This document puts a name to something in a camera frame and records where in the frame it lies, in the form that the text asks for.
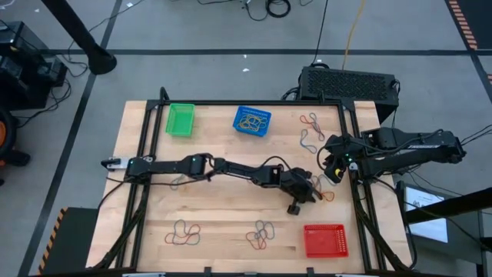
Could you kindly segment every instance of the black box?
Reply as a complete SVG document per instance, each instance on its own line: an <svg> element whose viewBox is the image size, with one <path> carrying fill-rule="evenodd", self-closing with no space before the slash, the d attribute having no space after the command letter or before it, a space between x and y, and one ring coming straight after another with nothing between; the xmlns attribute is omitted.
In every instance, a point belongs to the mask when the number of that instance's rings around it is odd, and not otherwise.
<svg viewBox="0 0 492 277"><path fill-rule="evenodd" d="M8 110L44 108L53 86L62 86L67 67L23 22L0 24L0 104Z"/></svg>
<svg viewBox="0 0 492 277"><path fill-rule="evenodd" d="M304 67L297 99L374 101L381 123L398 107L395 85L394 75Z"/></svg>

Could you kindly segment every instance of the wire bundle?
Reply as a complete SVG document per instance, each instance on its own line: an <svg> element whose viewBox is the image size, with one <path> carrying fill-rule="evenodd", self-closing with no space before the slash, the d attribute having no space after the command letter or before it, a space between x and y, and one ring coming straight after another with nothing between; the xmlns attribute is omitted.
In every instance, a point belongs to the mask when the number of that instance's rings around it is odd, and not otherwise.
<svg viewBox="0 0 492 277"><path fill-rule="evenodd" d="M467 136L466 138L463 138L461 140L461 144L462 146L465 146L467 145L468 143L474 141L474 140L477 140L485 135L492 135L492 124L486 126L485 128L481 129L480 131L478 132L475 132L473 135L469 135Z"/></svg>
<svg viewBox="0 0 492 277"><path fill-rule="evenodd" d="M65 91L65 93L61 97L55 96L55 93L53 93L53 87L50 89L50 92L49 92L50 96L49 97L55 101L54 104L50 105L47 108L42 109L41 111L37 111L33 115L30 115L30 116L20 116L20 115L15 116L17 119L20 119L20 118L24 119L24 122L19 123L17 128L22 128L22 127L26 126L32 119L34 119L35 117L37 117L38 115L40 115L42 113L53 112L54 110L56 110L59 107L60 103L67 100L71 95L71 84L67 80L64 80L63 83L67 84L68 87L67 87L67 90Z"/></svg>

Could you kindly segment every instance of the wooden tabletop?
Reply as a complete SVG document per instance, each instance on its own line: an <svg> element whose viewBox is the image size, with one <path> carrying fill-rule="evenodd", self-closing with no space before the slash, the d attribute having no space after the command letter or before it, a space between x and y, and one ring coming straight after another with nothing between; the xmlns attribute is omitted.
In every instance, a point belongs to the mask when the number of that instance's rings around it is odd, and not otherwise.
<svg viewBox="0 0 492 277"><path fill-rule="evenodd" d="M305 143L319 148L324 142L318 141L314 130L301 123L299 116L316 113L321 129L328 138L332 134L341 133L335 107L289 105L254 108L272 114L268 133L263 138L242 134L232 128L238 107L223 105L197 105L192 136L172 137L165 133L168 116L166 107L159 131L157 160L181 160L186 155L209 152L214 157L258 166L268 157L279 155L291 167L301 167L314 175L322 173L317 166L316 155L299 145L301 130L308 128ZM379 127L373 102L357 102L356 112L361 131ZM115 156L135 156L144 113L145 102L126 103ZM154 120L151 120L146 151L150 145ZM123 175L123 171L109 173L114 179L122 179ZM155 175L152 181L170 182L176 177ZM390 176L385 176L384 180L392 184ZM105 193L116 185L108 181ZM301 204L298 216L286 213L292 201L292 197L286 193L278 189L262 189L226 175L217 175L211 182L184 185L177 191L154 185L148 200L138 271L203 272L205 266L210 266L213 272L300 273L306 272L307 267L313 267L316 273L362 273L364 268L348 177L336 187L325 180L322 180L322 185L323 191L334 192L333 202ZM130 184L123 185L102 206L87 266L97 263L120 235L129 188ZM402 262L409 265L411 255L394 193L378 184L372 185L372 192L382 236ZM188 226L201 226L201 241L197 245L165 243L165 236L173 231L173 225L179 219L184 219ZM275 228L275 238L267 241L264 250L253 249L245 238L246 233L255 230L257 220L272 222ZM349 256L307 259L303 226L314 223L343 224ZM130 247L127 247L125 265L129 264L133 241L133 238L128 240ZM368 241L371 263L377 268L374 243L372 239Z"/></svg>

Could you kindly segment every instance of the black metal frame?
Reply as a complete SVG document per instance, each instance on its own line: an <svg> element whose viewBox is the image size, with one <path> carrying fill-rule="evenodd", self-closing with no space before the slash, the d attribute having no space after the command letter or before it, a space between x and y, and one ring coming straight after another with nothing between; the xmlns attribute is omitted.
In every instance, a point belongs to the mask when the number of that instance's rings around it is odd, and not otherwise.
<svg viewBox="0 0 492 277"><path fill-rule="evenodd" d="M318 102L318 101L295 101L295 102L286 102L286 101L266 101L266 100L258 100L258 101L249 101L249 100L170 100L167 93L161 89L161 99L159 100L147 100L147 104L145 106L145 115L144 115L144 121L142 123L141 127L141 135L140 135L140 141L138 144L138 150L137 150L137 156L144 156L144 155L149 155L153 158L155 158L155 153L157 150L157 142L158 142L158 134L159 134L159 129L161 125L161 117L162 113L164 111L164 106L170 105L172 103L189 103L189 104L195 104L195 105L293 105L293 106L303 106L303 105L323 105L323 106L334 106L337 107L338 110L338 117L340 120L340 127L341 127L341 133L342 134L347 134L347 122L345 120L345 114L344 110L347 109L350 113L351 116L351 124L352 124L352 129L354 132L354 135L357 137L360 137L360 132L359 132L359 127L357 124L357 116L355 114L355 108L353 102L351 103L342 103L339 100L333 100L333 101L323 101L323 102ZM156 119L154 123L154 129L152 131L152 139L151 139L151 147L149 149L149 153L145 154L145 143L147 140L147 135L149 131L149 124L150 124L150 119L151 119L151 114L152 111L157 108L156 111ZM123 228L125 228L134 211L135 207L135 197L137 195L137 190L138 190L137 184L131 184L130 192L128 195L128 203L126 207L126 212L125 212L125 220L123 223ZM357 188L357 183L354 182L354 180L351 178L351 188L352 188L352 198L354 201L360 201L361 197L359 196L358 193L358 188ZM147 205L148 197L149 197L149 191L150 191L150 186L144 185L144 188L141 193L141 201L145 202L145 207ZM376 218L376 212L374 208L374 200L372 198L372 193L371 193L371 188L369 184L364 184L364 191L365 191L365 199L367 200L367 208L369 211L369 216L371 218L372 223L374 226L377 228L377 218ZM364 223L357 218L357 230L358 230L358 235L360 239L360 244L361 244L361 258L364 263L364 271L370 271L372 270L371 268L371 257L369 254L369 250L367 247L367 237L366 237L366 232L365 232L365 227ZM131 252L131 262L130 262L130 267L131 268L137 268L138 265L138 257L140 254L140 248L141 248L141 237L143 233L143 228L144 228L144 222L145 222L145 215L141 219L141 221L137 224L136 227L136 233L135 233L135 243ZM126 250L126 245L121 249L121 251L118 253L117 259L116 259L116 268L121 268L123 266L123 261L125 259L125 250ZM384 256L380 249L376 246L376 253L377 253L377 261L378 265L381 270L386 270L386 262L384 259ZM211 269L205 268L205 275L206 272L209 270L211 272ZM312 268L307 268L307 273L308 275L309 272L312 271L312 274L314 274L314 270Z"/></svg>
<svg viewBox="0 0 492 277"><path fill-rule="evenodd" d="M341 127L341 133L342 134L347 134L347 122L345 120L345 114L344 111L348 110L349 115L351 117L351 124L352 124L352 130L354 133L355 137L360 137L360 130L359 126L357 123L357 115L355 112L355 107L353 102L341 102L339 100L332 100L332 101L324 101L324 102L318 102L318 101L265 101L265 100L259 100L259 101L249 101L249 100L170 100L167 93L163 88L161 88L161 98L158 100L147 100L147 104L145 106L145 115L144 115L144 121L141 127L141 136L140 136L140 142L138 145L138 150L137 150L137 156L151 156L152 158L156 158L156 150L157 150L157 143L158 143L158 134L161 126L161 117L162 113L164 111L164 107L166 105L170 105L172 103L188 103L188 104L194 104L194 105L291 105L291 106L304 106L304 105L321 105L321 106L331 106L331 107L336 107L338 110L338 117L340 120L340 127ZM154 123L154 129L152 130L152 139L151 139L151 147L149 149L149 153L146 155L145 152L145 143L147 140L147 135L149 131L149 124L150 124L150 119L151 119L151 114L152 112L156 109L156 119ZM350 176L350 183L351 183L351 191L352 191L352 199L354 202L354 208L356 209L356 203L361 201L361 197L359 195L358 191L358 186L355 182L355 178L351 175ZM364 187L364 192L365 192L365 200L367 204L367 210L368 210L368 217L371 220L371 223L373 226L378 230L378 223L377 223L377 216L376 216L376 211L374 207L374 200L373 200L373 195L371 191L370 184L368 182L364 182L363 184ZM123 225L123 229L128 225L133 211L135 207L135 197L137 195L137 188L139 185L137 184L131 184L131 189L130 193L128 195L128 203L126 207L126 212L125 212L125 222ZM143 186L143 190L141 193L141 201L144 202L144 207L147 207L147 202L148 202L148 197L149 197L149 192L150 192L150 186L145 185ZM436 275L428 275L425 273L418 273L418 272L405 272L405 271L391 271L387 270L386 267L386 258L384 257L384 254L380 250L380 247L374 243L374 247L376 249L376 258L377 258L377 264L379 269L373 269L371 266L371 257L367 245L367 236L366 236L366 227L364 223L362 222L361 219L359 219L357 216L355 217L357 221L357 231L359 235L359 242L361 244L361 258L364 266L364 272L366 274L376 274L376 275L387 275L387 276L393 276L393 275L399 275L399 276L436 276ZM144 211L144 216L141 218L140 222L137 224L136 227L136 232L135 232L135 243L133 246L133 249L131 251L131 262L130 262L130 268L136 269L138 266L138 257L140 254L140 248L141 248L141 237L143 234L143 228L144 228L144 223L145 223L145 211ZM120 250L117 256L116 268L121 268L123 266L123 261L125 259L125 249L126 245ZM272 274L261 274L258 273L257 275L259 276L332 276L333 274L316 274L314 273L313 268L306 268L307 273L305 274L291 274L291 273L272 273ZM203 272L195 272L195 273L186 273L186 272L166 272L166 275L176 275L176 276L186 276L186 275L200 275L204 274L204 276L238 276L237 273L213 273L211 271L210 267L205 267Z"/></svg>

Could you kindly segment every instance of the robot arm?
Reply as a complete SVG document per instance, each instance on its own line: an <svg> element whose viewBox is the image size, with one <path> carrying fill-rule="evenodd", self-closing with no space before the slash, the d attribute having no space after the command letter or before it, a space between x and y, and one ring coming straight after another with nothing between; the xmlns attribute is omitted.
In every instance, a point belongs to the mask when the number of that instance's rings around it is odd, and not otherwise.
<svg viewBox="0 0 492 277"><path fill-rule="evenodd" d="M426 162L456 164L466 155L451 132L406 133L396 128L362 132L361 138L332 135L324 149L330 152L323 163L324 174L335 183L341 181L348 167L364 180Z"/></svg>
<svg viewBox="0 0 492 277"><path fill-rule="evenodd" d="M209 172L205 172L207 162L211 166ZM148 157L133 158L128 162L125 180L146 183L153 174L176 173L184 174L195 180L208 181L214 175L224 174L247 179L264 189L280 189L294 198L292 205L289 205L287 210L287 213L292 215L297 215L300 211L297 206L298 202L316 202L313 194L320 200L322 199L320 192L317 192L309 181L311 172L300 168L285 171L283 165L262 165L253 168L222 158L214 158L208 153L189 155L181 161L172 162L154 162Z"/></svg>

